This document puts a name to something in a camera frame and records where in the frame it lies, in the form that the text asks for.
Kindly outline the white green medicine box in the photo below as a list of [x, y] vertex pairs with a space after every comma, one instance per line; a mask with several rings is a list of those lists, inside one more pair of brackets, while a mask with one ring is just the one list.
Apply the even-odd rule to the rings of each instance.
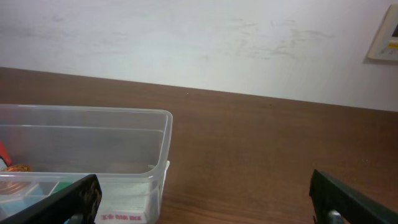
[[150, 184], [102, 182], [95, 223], [152, 223]]

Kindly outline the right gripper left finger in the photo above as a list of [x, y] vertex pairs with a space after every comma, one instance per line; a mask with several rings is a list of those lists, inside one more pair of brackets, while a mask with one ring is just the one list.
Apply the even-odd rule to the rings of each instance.
[[101, 199], [99, 180], [90, 174], [2, 220], [1, 224], [95, 224]]

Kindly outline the orange tablet tube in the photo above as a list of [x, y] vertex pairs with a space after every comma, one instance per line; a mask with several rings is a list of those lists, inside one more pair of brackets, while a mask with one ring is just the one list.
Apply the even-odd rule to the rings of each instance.
[[12, 160], [2, 141], [0, 142], [0, 161], [1, 161], [1, 172], [8, 172], [9, 168], [12, 166]]

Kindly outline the small jar gold lid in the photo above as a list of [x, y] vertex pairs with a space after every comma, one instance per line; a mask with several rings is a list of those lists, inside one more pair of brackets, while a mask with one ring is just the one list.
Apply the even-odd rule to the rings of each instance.
[[42, 200], [41, 196], [32, 195], [37, 187], [37, 182], [1, 181], [1, 220]]

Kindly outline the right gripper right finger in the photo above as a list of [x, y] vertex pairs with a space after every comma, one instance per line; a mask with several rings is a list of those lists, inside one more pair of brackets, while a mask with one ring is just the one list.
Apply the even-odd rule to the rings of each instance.
[[309, 196], [315, 211], [313, 221], [316, 224], [397, 224], [396, 212], [323, 171], [313, 171]]

